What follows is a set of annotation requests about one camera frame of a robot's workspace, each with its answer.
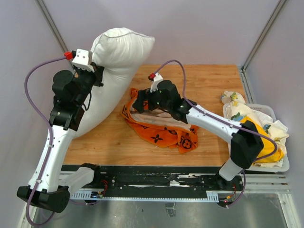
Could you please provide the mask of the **orange patterned pillowcase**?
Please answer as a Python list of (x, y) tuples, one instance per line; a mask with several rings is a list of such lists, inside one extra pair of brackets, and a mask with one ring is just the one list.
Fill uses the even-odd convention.
[(160, 148), (177, 148), (179, 153), (187, 153), (197, 148), (197, 126), (177, 121), (160, 109), (149, 111), (146, 101), (144, 113), (139, 113), (133, 108), (138, 93), (138, 89), (130, 89), (130, 100), (123, 106), (121, 116), (141, 139)]

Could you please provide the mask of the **white pillow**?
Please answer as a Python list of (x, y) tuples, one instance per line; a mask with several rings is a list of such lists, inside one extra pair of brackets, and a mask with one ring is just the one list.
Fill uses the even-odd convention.
[(75, 137), (88, 133), (111, 114), (150, 55), (154, 43), (154, 37), (128, 28), (109, 29), (94, 40), (92, 61), (104, 68), (104, 85), (92, 88), (90, 107), (84, 113)]

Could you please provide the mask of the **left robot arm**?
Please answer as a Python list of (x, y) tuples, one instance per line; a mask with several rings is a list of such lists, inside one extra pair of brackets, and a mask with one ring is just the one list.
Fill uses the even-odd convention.
[(61, 70), (53, 77), (53, 109), (47, 120), (49, 133), (42, 157), (26, 186), (18, 188), (17, 196), (31, 206), (61, 213), (70, 196), (85, 185), (98, 187), (102, 182), (100, 167), (84, 163), (76, 172), (60, 180), (62, 164), (69, 145), (76, 135), (85, 113), (84, 102), (94, 86), (103, 86), (102, 66), (93, 64), (93, 71), (76, 69), (78, 76)]

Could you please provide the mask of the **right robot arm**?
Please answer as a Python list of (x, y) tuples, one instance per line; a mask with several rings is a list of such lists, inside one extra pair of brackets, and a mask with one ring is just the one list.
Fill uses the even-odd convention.
[(215, 184), (220, 190), (228, 189), (232, 179), (248, 169), (264, 147), (262, 135), (253, 122), (232, 121), (203, 109), (196, 102), (182, 98), (170, 80), (159, 82), (155, 90), (140, 90), (133, 108), (140, 113), (145, 108), (164, 110), (175, 120), (206, 129), (229, 143), (230, 158), (215, 178)]

